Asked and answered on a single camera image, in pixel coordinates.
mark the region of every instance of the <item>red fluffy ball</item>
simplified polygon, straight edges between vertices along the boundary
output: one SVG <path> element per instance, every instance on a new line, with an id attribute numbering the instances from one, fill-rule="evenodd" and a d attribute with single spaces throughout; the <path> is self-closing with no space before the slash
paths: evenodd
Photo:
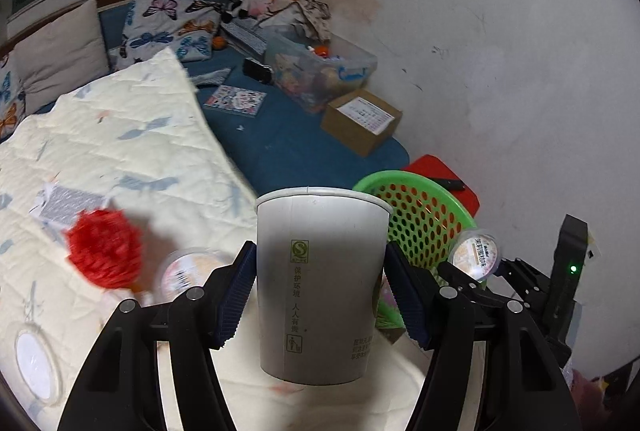
<path id="1" fill-rule="evenodd" d="M 69 260 L 97 286 L 128 287 L 139 276 L 140 231 L 121 210 L 82 211 L 66 237 L 71 251 Z"/>

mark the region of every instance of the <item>orange ball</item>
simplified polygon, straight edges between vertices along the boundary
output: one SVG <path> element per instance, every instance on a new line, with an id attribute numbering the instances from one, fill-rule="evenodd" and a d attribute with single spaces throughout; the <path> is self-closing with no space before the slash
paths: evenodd
<path id="1" fill-rule="evenodd" d="M 316 48 L 314 48 L 314 52 L 317 56 L 323 57 L 325 59 L 329 57 L 329 48 L 327 46 L 316 46 Z"/>
<path id="2" fill-rule="evenodd" d="M 214 50 L 223 50 L 226 48 L 226 39 L 222 36 L 214 37 L 211 46 Z"/>

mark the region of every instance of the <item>butterfly pillow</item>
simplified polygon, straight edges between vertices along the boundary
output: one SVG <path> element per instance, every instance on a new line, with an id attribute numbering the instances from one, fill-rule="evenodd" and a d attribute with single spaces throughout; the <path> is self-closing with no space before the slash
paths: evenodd
<path id="1" fill-rule="evenodd" d="M 209 59 L 222 10 L 222 3 L 202 0 L 132 0 L 117 69 L 146 61 L 167 46 L 182 62 Z"/>
<path id="2" fill-rule="evenodd" d="M 15 71 L 12 53 L 0 59 L 0 141 L 24 119 L 24 90 Z"/>

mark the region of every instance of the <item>clear plastic storage box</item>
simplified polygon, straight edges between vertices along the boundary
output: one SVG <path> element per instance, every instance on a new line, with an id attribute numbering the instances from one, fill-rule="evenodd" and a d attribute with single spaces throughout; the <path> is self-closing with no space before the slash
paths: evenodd
<path id="1" fill-rule="evenodd" d="M 378 66 L 375 55 L 336 35 L 328 45 L 331 58 L 323 59 L 307 48 L 318 42 L 299 35 L 293 26 L 264 30 L 264 62 L 273 69 L 275 84 L 309 113 L 322 111 L 334 98 L 360 88 Z"/>

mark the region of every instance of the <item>white quilt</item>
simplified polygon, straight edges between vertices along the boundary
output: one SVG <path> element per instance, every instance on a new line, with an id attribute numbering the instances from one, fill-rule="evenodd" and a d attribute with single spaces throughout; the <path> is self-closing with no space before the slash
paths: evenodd
<path id="1" fill-rule="evenodd" d="M 47 180 L 112 196 L 144 227 L 148 263 L 189 247 L 235 256 L 255 241 L 256 220 L 254 194 L 213 137 L 171 50 L 63 95 L 49 114 L 20 124 L 0 145 L 0 370 L 36 424 L 54 431 L 100 332 L 104 291 L 28 214 Z M 37 401 L 17 371 L 15 335 L 27 321 L 44 333 L 60 368 L 63 396 L 53 407 Z M 252 294 L 236 337 L 213 353 L 240 430 L 404 429 L 429 363 L 408 339 L 391 347 L 378 336 L 365 378 L 303 387 L 262 372 L 258 346 Z M 167 348 L 159 348 L 162 399 L 169 429 L 179 430 Z"/>

